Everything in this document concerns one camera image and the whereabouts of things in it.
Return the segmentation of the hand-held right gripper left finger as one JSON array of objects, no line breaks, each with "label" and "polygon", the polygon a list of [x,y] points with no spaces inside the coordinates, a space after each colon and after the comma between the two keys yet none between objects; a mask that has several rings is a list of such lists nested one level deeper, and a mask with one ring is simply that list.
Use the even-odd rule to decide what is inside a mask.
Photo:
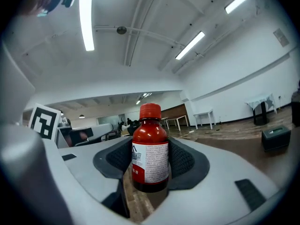
[{"label": "hand-held right gripper left finger", "polygon": [[130,164],[130,137],[59,149],[43,139],[55,184],[72,219],[129,219],[123,174]]}]

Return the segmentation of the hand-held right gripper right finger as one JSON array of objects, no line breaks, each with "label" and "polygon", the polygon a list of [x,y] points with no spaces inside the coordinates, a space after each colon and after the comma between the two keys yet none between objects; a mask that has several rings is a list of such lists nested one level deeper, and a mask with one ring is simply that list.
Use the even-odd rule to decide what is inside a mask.
[{"label": "hand-held right gripper right finger", "polygon": [[169,147],[167,197],[147,225],[256,225],[278,204],[275,183],[242,157],[179,138]]}]

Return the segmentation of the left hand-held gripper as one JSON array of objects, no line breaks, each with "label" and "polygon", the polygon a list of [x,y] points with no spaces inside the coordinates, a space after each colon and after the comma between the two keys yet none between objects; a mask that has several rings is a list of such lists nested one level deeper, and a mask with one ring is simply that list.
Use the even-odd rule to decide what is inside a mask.
[{"label": "left hand-held gripper", "polygon": [[60,110],[35,104],[28,127],[39,133],[42,138],[55,141],[60,120]]}]

